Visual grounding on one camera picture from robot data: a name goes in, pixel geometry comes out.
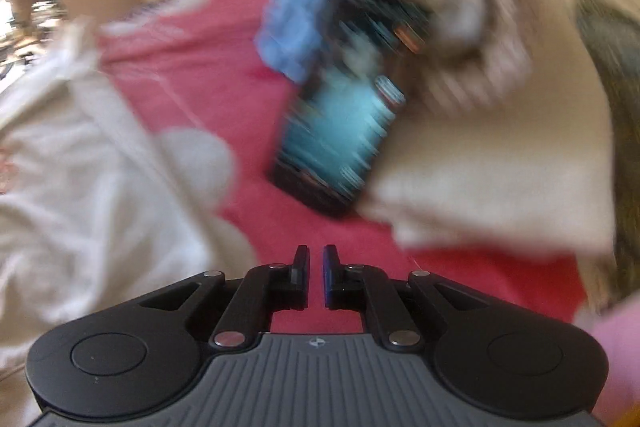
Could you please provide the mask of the white sweatshirt orange bear outline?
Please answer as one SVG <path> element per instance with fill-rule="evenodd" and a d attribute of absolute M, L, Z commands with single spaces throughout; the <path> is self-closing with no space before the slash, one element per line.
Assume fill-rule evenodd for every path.
<path fill-rule="evenodd" d="M 1 91 L 1 421 L 39 413 L 24 375 L 54 326 L 210 269 L 255 263 L 217 215 L 235 160 L 205 130 L 151 133 L 99 69 L 86 20 Z"/>

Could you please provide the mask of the black smartphone lit screen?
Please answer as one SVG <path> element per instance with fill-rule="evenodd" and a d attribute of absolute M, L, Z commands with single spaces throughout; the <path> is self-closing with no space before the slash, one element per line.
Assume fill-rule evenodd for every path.
<path fill-rule="evenodd" d="M 408 0 L 334 0 L 320 53 L 285 116 L 272 183 L 340 219 L 362 193 L 410 84 L 402 73 L 424 51 L 432 13 Z"/>

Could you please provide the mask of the cream pillow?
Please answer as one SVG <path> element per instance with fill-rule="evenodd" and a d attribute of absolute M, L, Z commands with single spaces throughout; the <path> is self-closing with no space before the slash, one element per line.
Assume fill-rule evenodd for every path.
<path fill-rule="evenodd" d="M 534 77 L 492 112 L 395 124 L 357 209 L 406 248 L 611 254 L 610 113 L 582 40 L 568 28 L 544 37 Z"/>

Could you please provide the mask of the blue folded garment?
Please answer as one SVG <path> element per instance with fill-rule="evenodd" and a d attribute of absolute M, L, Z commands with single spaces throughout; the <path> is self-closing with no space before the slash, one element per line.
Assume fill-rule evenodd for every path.
<path fill-rule="evenodd" d="M 262 62 L 296 84 L 308 78 L 321 46 L 320 18 L 328 0 L 268 0 L 254 39 Z"/>

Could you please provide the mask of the pink floral bed blanket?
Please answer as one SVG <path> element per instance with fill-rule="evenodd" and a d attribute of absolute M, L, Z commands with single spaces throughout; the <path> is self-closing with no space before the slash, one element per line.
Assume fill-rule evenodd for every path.
<path fill-rule="evenodd" d="M 143 126 L 212 132 L 230 146 L 235 178 L 222 217 L 250 241 L 260 261 L 285 262 L 305 245 L 311 252 L 309 305 L 280 312 L 282 333 L 356 333 L 357 314 L 326 309 L 322 251 L 337 247 L 342 260 L 374 265 L 394 279 L 433 269 L 549 317 L 570 321 L 584 297 L 576 263 L 547 262 L 462 247 L 404 251 L 385 225 L 322 217 L 275 188 L 266 177 L 272 141 L 291 83 L 271 72 L 254 48 L 266 0 L 163 0 L 142 5 L 99 30 L 102 65 Z"/>

